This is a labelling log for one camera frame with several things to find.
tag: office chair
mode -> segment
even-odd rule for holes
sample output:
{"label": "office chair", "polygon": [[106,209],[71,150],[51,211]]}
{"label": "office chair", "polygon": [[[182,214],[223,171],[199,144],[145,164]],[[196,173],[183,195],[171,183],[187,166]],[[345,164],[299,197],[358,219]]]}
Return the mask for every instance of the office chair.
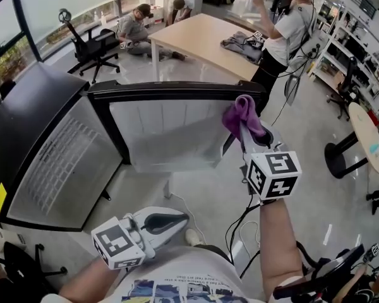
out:
{"label": "office chair", "polygon": [[83,76],[83,72],[95,67],[95,73],[93,77],[92,84],[95,83],[95,79],[99,72],[101,66],[110,66],[116,68],[116,73],[121,70],[118,65],[107,62],[110,58],[118,59],[118,53],[105,56],[107,51],[113,49],[119,45],[118,39],[115,38],[115,33],[112,30],[104,29],[101,31],[101,35],[91,38],[91,32],[88,34],[88,41],[85,42],[80,35],[76,32],[71,21],[71,13],[67,9],[60,9],[59,11],[59,21],[64,23],[70,30],[70,32],[75,36],[75,39],[71,39],[76,47],[75,56],[81,65],[86,64],[89,61],[94,61],[93,64],[80,70],[80,76]]}
{"label": "office chair", "polygon": [[47,276],[66,275],[68,270],[61,267],[59,271],[44,273],[40,265],[39,252],[43,251],[42,244],[35,245],[35,260],[19,247],[4,243],[4,259],[0,258],[0,264],[4,265],[8,279],[11,281],[0,283],[8,292],[12,289],[18,297],[28,297],[29,302],[40,302],[42,298],[50,293],[57,293],[46,280]]}
{"label": "office chair", "polygon": [[355,70],[358,68],[358,63],[355,57],[350,57],[349,63],[348,63],[348,70],[346,78],[344,79],[343,83],[340,83],[341,86],[338,87],[339,96],[341,100],[334,99],[334,93],[331,94],[331,97],[327,99],[327,103],[334,102],[335,104],[338,104],[340,107],[340,115],[337,117],[338,119],[341,119],[342,113],[345,112],[347,115],[347,121],[349,121],[349,114],[348,114],[348,105],[354,101],[351,98],[350,95],[350,89],[352,88],[351,82],[352,82],[352,76],[355,72]]}

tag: purple cloth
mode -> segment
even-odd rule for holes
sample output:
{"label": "purple cloth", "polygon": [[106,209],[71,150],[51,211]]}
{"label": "purple cloth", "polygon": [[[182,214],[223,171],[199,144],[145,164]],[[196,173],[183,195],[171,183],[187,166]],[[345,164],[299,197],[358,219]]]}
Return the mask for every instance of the purple cloth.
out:
{"label": "purple cloth", "polygon": [[223,114],[223,125],[240,140],[240,122],[243,121],[252,134],[257,137],[265,136],[267,133],[255,112],[255,102],[247,94],[240,95]]}

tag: mini fridge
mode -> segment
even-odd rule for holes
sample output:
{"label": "mini fridge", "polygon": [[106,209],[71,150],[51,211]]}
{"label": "mini fridge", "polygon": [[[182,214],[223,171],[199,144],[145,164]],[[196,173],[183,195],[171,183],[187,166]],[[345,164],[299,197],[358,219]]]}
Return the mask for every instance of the mini fridge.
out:
{"label": "mini fridge", "polygon": [[94,86],[36,65],[0,106],[0,222],[80,231],[121,163],[137,172],[216,167],[223,113],[256,83]]}

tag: black table base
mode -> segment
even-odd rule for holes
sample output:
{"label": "black table base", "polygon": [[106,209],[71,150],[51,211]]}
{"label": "black table base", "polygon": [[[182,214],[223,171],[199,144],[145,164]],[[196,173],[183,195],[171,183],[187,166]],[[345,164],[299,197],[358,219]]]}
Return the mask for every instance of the black table base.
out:
{"label": "black table base", "polygon": [[347,168],[346,160],[342,153],[358,142],[355,132],[351,133],[337,145],[328,143],[324,148],[324,157],[330,173],[337,179],[343,178],[345,175],[354,172],[356,169],[368,163],[368,159],[364,158],[353,166]]}

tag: fridge door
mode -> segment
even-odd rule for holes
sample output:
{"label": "fridge door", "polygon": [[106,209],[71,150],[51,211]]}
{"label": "fridge door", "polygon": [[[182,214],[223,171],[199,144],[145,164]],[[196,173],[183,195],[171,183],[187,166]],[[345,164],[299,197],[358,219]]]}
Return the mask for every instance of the fridge door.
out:
{"label": "fridge door", "polygon": [[257,104],[263,93],[250,82],[111,81],[93,86],[88,96],[125,163],[138,172],[180,172],[216,167],[234,139],[223,113],[239,95]]}

